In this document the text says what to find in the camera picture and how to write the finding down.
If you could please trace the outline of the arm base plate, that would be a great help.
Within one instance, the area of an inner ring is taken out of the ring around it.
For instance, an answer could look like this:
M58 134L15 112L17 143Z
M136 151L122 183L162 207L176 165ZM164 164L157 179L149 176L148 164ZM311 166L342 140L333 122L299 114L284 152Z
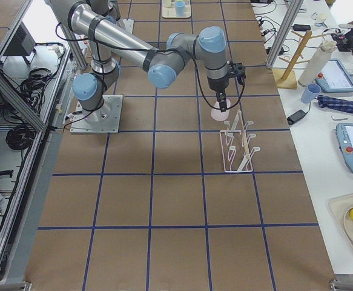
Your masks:
M116 24L120 28L126 30L128 33L133 33L134 19L120 18L118 21L116 21Z
M74 115L70 133L72 134L104 134L118 133L123 95L104 95L104 104L97 111L87 116L90 112L82 110L80 102L77 102L76 110L80 114Z

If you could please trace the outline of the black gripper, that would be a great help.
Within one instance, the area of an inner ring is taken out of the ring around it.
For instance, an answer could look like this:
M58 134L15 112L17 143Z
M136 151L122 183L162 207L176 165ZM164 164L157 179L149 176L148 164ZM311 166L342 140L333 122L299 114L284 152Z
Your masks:
M206 70L207 80L211 90L216 92L216 100L221 112L227 111L225 89L229 86L229 80L235 78L240 85L245 85L245 66L241 63L227 62L218 70Z

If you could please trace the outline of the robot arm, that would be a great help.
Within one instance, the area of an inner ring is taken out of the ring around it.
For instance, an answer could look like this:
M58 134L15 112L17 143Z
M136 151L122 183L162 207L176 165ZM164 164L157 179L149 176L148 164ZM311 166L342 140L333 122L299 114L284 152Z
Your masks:
M98 15L104 16L113 23L121 19L118 1L115 0L86 0L85 1Z
M58 22L69 31L87 37L90 44L115 53L141 67L150 82L159 89L169 87L188 61L202 61L208 85L216 94L213 112L226 113L233 108L226 100L229 80L245 85L245 68L226 58L226 39L218 26L204 28L198 35L173 33L164 50L149 45L119 26L116 1L47 1Z

